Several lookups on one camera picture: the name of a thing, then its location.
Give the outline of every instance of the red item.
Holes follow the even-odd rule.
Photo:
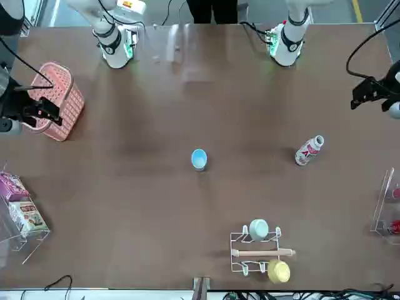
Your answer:
[[[394,189],[393,198],[398,198],[398,197],[400,197],[400,189]]]
[[[391,234],[400,234],[400,220],[393,221],[388,230]]]

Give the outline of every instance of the bottle label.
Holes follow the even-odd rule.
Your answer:
[[[319,150],[311,147],[310,143],[307,142],[303,145],[296,153],[296,159],[300,164],[307,164],[310,160],[312,160],[317,154]]]

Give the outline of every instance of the pink package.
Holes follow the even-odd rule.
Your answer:
[[[20,201],[29,197],[29,192],[18,176],[0,172],[0,195],[5,197],[7,201]]]

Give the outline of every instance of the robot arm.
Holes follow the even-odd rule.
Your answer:
[[[24,22],[22,1],[0,0],[0,36],[19,34]],[[8,45],[0,39],[3,46]],[[50,100],[42,97],[36,101],[29,97],[26,89],[21,87],[9,74],[3,63],[0,64],[0,134],[19,134],[21,123],[34,127],[35,118],[46,118],[61,124],[59,108]]]
[[[369,77],[356,86],[352,90],[351,109],[380,99],[386,99],[382,111],[389,111],[392,118],[400,119],[400,61],[391,66],[383,79]]]
[[[113,69],[123,68],[133,58],[133,33],[118,28],[108,11],[117,7],[118,0],[66,0],[93,27],[103,58]]]
[[[304,35],[311,22],[308,7],[323,5],[334,0],[286,0],[289,16],[269,32],[268,53],[281,66],[294,64],[300,55]]]

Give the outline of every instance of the yellow cup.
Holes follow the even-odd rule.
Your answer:
[[[287,263],[278,259],[268,262],[268,277],[273,283],[286,283],[290,278],[290,268]]]

